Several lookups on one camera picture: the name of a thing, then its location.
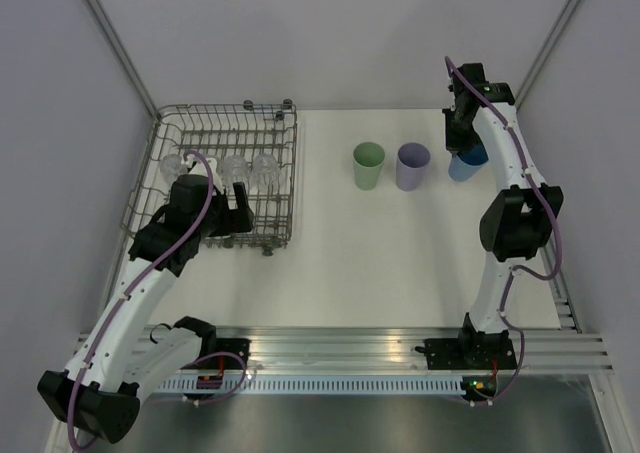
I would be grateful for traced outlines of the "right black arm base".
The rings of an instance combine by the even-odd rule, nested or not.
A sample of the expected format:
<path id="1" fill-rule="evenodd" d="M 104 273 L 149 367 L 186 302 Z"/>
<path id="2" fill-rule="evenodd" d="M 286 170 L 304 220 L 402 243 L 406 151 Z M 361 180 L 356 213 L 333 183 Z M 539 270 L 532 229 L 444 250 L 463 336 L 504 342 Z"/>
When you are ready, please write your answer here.
<path id="1" fill-rule="evenodd" d="M 517 359 L 512 342 L 471 342 L 457 338 L 425 339 L 414 350 L 426 359 L 430 371 L 514 370 Z"/>

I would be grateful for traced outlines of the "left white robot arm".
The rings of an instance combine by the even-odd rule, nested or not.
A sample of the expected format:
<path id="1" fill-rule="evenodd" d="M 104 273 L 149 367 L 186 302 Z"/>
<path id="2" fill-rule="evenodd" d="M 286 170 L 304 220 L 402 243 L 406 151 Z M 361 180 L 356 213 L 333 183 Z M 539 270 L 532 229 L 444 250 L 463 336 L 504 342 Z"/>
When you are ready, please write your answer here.
<path id="1" fill-rule="evenodd" d="M 254 215 L 243 183 L 234 184 L 233 196 L 231 207 L 209 177 L 179 176 L 168 202 L 136 233 L 118 290 L 89 337 L 62 371 L 43 373 L 37 391 L 66 424 L 73 451 L 90 447 L 79 443 L 79 433 L 91 441 L 121 441 L 146 400 L 180 369 L 234 367 L 241 373 L 234 387 L 246 380 L 247 350 L 224 349 L 214 325 L 190 316 L 170 325 L 143 355 L 132 356 L 151 314 L 201 242 L 252 230 Z"/>

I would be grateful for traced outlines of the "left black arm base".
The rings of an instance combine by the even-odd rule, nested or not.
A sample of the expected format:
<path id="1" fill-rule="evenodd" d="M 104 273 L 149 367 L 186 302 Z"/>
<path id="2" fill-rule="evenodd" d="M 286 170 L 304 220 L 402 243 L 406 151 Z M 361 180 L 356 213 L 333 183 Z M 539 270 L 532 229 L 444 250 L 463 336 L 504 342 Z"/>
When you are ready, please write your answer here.
<path id="1" fill-rule="evenodd" d="M 214 343 L 209 343 L 202 347 L 199 357 L 202 358 L 219 352 L 233 353 L 244 362 L 247 362 L 250 356 L 250 340 L 247 338 L 217 338 Z M 224 355 L 202 360 L 197 367 L 218 372 L 240 372 L 242 370 L 242 366 L 237 359 Z"/>

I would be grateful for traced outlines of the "clear glass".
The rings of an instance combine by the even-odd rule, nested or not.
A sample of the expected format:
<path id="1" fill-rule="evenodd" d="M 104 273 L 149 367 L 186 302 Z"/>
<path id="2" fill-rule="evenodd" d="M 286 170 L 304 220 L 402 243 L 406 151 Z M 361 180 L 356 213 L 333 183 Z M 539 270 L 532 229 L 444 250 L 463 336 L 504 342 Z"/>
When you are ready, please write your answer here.
<path id="1" fill-rule="evenodd" d="M 258 187 L 270 187 L 279 183 L 280 167 L 272 154 L 262 153 L 253 158 L 251 181 Z"/>
<path id="2" fill-rule="evenodd" d="M 168 154 L 159 163 L 159 171 L 164 181 L 171 185 L 180 176 L 188 173 L 188 167 L 178 154 Z"/>
<path id="3" fill-rule="evenodd" d="M 240 155 L 226 156 L 222 164 L 222 177 L 227 185 L 247 183 L 249 181 L 249 164 Z"/>

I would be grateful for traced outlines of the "green plastic cup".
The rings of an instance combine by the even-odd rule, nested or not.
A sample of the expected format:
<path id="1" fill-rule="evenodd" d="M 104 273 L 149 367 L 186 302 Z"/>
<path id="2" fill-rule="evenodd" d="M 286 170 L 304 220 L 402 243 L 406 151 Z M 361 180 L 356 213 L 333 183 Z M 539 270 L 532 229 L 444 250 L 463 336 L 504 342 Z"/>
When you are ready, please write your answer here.
<path id="1" fill-rule="evenodd" d="M 375 142 L 363 142 L 353 150 L 354 181 L 356 186 L 369 191 L 376 187 L 384 161 L 384 149 Z"/>

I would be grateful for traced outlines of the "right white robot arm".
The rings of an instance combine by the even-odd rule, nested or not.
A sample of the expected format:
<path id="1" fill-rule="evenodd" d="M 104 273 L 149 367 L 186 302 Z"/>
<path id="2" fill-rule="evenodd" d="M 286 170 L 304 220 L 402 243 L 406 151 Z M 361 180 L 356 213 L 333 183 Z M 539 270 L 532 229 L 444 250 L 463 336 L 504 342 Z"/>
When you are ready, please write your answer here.
<path id="1" fill-rule="evenodd" d="M 479 292 L 449 351 L 468 368 L 496 360 L 502 368 L 515 365 L 506 319 L 509 291 L 517 271 L 549 281 L 548 274 L 526 266 L 549 240 L 561 239 L 557 217 L 564 202 L 558 186 L 548 184 L 535 166 L 519 128 L 515 98 L 508 84 L 491 83 L 480 63 L 455 66 L 445 61 L 453 104 L 444 110 L 445 145 L 461 159 L 476 147 L 484 149 L 497 194 L 479 223 L 486 253 Z"/>

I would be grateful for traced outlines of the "blue plastic cup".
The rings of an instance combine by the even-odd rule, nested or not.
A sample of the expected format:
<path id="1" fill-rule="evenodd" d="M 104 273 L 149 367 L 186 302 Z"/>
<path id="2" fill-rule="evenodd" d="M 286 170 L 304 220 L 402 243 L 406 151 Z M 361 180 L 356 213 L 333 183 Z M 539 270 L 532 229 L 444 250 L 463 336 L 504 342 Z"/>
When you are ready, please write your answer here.
<path id="1" fill-rule="evenodd" d="M 477 144 L 468 151 L 451 156 L 448 174 L 456 182 L 465 182 L 474 176 L 486 163 L 488 155 L 482 144 Z"/>

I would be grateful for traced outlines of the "purple plastic cup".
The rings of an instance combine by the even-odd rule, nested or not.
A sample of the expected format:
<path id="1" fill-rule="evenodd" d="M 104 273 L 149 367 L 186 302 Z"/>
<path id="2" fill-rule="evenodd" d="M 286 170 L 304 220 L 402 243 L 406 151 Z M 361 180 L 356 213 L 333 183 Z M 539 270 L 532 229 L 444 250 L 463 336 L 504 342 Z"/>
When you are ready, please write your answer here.
<path id="1" fill-rule="evenodd" d="M 405 192 L 416 190 L 424 180 L 430 160 L 430 151 L 423 144 L 403 144 L 396 156 L 396 186 Z"/>

